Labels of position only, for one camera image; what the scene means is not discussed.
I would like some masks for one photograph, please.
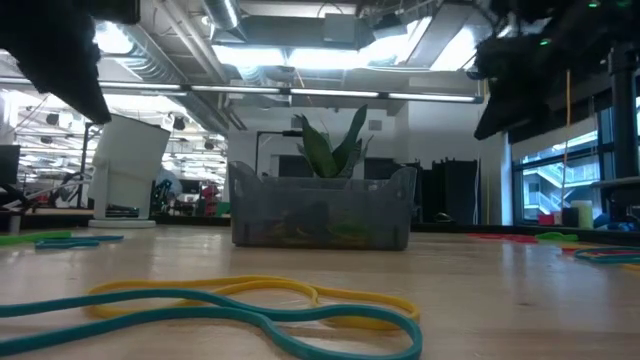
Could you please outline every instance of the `plastic bin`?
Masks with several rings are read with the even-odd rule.
[[[416,169],[390,180],[258,178],[229,163],[237,246],[403,250],[409,241]]]

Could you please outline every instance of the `table surface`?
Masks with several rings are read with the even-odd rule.
[[[90,250],[0,248],[0,302],[75,296],[103,282],[132,278],[265,274],[408,298],[422,310],[424,359],[624,360],[640,353],[640,272],[575,261],[553,246],[412,234],[405,252],[360,252],[235,248],[229,229],[215,227],[77,233],[116,232],[126,236],[124,242]],[[308,306],[304,297],[286,291],[234,297],[275,308]],[[87,321],[77,309],[0,319],[0,339]],[[385,354],[409,342],[394,332],[320,323],[282,326],[334,350]],[[291,359],[259,330],[222,320],[146,324],[14,358]]]

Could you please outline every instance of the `green leaf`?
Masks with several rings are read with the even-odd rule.
[[[329,133],[323,133],[323,132],[321,132],[320,135],[322,135],[322,137],[325,139],[327,144],[329,144],[329,149],[333,150],[333,145],[331,145],[331,135],[329,135]]]
[[[302,143],[311,169],[322,178],[332,178],[338,173],[331,156],[331,148],[322,134],[314,129],[304,115],[296,115],[302,122]]]
[[[362,139],[356,142],[356,146],[351,151],[351,154],[349,154],[347,163],[345,164],[345,166],[342,168],[342,170],[336,177],[351,178],[351,176],[353,176],[353,169],[358,164],[358,160],[361,157],[361,153],[362,153]]]
[[[300,153],[300,155],[304,156],[304,159],[307,160],[307,164],[309,164],[309,168],[313,170],[313,165],[311,165],[311,161],[309,161],[309,157],[307,156],[307,152],[304,150],[304,146],[300,144],[296,144],[296,146],[298,147],[298,152]]]
[[[353,148],[356,146],[356,141],[358,140],[358,134],[360,133],[360,129],[364,125],[364,122],[367,120],[367,105],[362,106],[356,114],[353,116],[353,120],[351,121],[351,127],[345,135],[344,140],[340,146],[338,146],[335,150],[333,150],[333,159],[335,161],[336,167],[338,170],[342,170],[347,164],[349,160],[349,155],[353,151]]]
[[[369,150],[369,143],[371,142],[371,139],[373,139],[373,135],[371,135],[371,137],[369,138],[369,140],[367,140],[367,143],[364,145],[364,148],[362,149],[362,151],[360,152],[360,158],[358,159],[358,161],[356,162],[357,164],[360,164],[361,162],[363,162],[366,157],[367,157],[367,151]]]

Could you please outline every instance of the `ceiling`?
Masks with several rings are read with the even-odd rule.
[[[240,27],[230,31],[217,29],[213,35],[212,21],[205,15],[202,0],[145,0],[141,1],[139,25],[98,24],[96,41],[105,51],[98,64],[100,79],[479,94],[477,82],[469,80],[464,71],[456,71],[473,64],[475,44],[491,34],[488,22],[470,2],[238,0],[237,3],[242,17]],[[392,13],[401,22],[393,29],[406,34],[376,40],[372,28],[384,15]],[[340,37],[351,30],[343,30],[344,26],[353,31],[353,36],[346,40]],[[246,36],[244,43],[234,37],[240,30]],[[0,54],[0,76],[20,76],[15,61],[6,53]],[[13,125],[24,121],[16,131],[18,142],[33,149],[28,153],[33,157],[24,161],[23,170],[33,173],[30,169],[60,166],[67,172],[78,170],[78,149],[82,147],[86,119],[55,96],[43,102],[45,97],[28,86],[0,86],[7,89],[4,96],[21,99],[14,109],[17,123]],[[214,180],[224,178],[227,131],[258,130],[255,126],[260,126],[256,125],[260,122],[250,119],[243,122],[242,115],[256,113],[243,108],[337,110],[358,108],[366,102],[370,108],[386,110],[387,115],[394,116],[404,105],[404,101],[397,100],[322,96],[162,94],[129,90],[105,90],[105,93],[112,111],[173,131],[165,167],[183,177]],[[63,120],[64,124],[47,124],[51,112],[60,113],[60,124]],[[173,129],[176,117],[185,119],[183,131]],[[93,136],[88,144],[90,150],[95,148],[99,133]],[[43,143],[43,137],[51,143]],[[206,140],[215,142],[213,150],[204,148]],[[68,152],[58,155],[56,149]],[[62,154],[68,160],[61,160]]]

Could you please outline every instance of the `ceiling light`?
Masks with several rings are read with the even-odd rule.
[[[288,65],[299,69],[350,70],[363,64],[355,50],[295,49]]]
[[[432,71],[456,71],[463,67],[475,53],[476,43],[473,33],[468,28],[462,28],[442,50],[430,69]]]
[[[193,91],[226,92],[230,94],[279,94],[278,88],[267,87],[247,87],[247,86],[217,86],[217,85],[194,85]]]
[[[407,43],[404,45],[402,50],[398,52],[395,61],[396,65],[406,62],[411,54],[413,54],[416,46],[418,46],[418,43],[424,36],[424,33],[429,28],[431,20],[433,20],[433,18],[431,16],[427,16],[425,18],[422,18],[421,20],[413,21],[412,23],[407,25],[407,31],[410,34],[409,39],[407,40]]]
[[[136,82],[119,82],[119,81],[100,81],[100,87],[105,89],[132,89],[132,90],[181,90],[181,86],[177,84],[153,84],[153,83],[136,83]]]
[[[128,54],[133,50],[133,43],[120,30],[118,25],[103,21],[96,25],[96,36],[93,38],[100,50],[108,54]]]
[[[21,147],[20,153],[47,153],[47,154],[62,154],[62,155],[82,155],[82,150],[80,149],[54,149],[54,148],[29,148],[29,147]],[[94,150],[87,150],[88,156],[93,156],[95,154]]]
[[[213,46],[223,64],[234,66],[284,66],[285,58],[278,48]]]
[[[389,93],[389,99],[394,100],[418,100],[418,101],[442,101],[442,102],[476,102],[474,96],[440,95],[440,94],[410,94]]]
[[[347,91],[347,90],[321,90],[321,89],[291,89],[291,95],[319,95],[319,96],[342,96],[376,98],[375,91]]]

